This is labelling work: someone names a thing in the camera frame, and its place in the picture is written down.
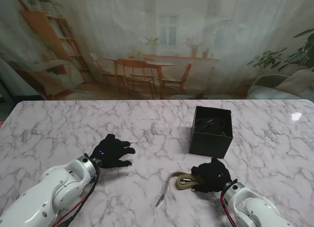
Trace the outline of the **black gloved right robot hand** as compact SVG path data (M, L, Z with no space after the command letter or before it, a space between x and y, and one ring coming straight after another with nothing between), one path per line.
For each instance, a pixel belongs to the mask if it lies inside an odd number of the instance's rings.
M191 174L203 180L201 184L193 186L192 189L196 192L221 192L227 184L232 182L228 169L217 158L212 158L210 163L203 163L198 167L193 166Z

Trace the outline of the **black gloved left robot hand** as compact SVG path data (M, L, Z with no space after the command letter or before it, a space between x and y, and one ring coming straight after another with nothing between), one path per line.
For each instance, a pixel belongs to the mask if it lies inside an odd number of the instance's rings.
M90 158L97 161L102 169L123 168L132 165L131 161L122 161L121 158L128 154L135 154L135 149L128 141L121 141L114 134L108 134L106 138L94 148Z

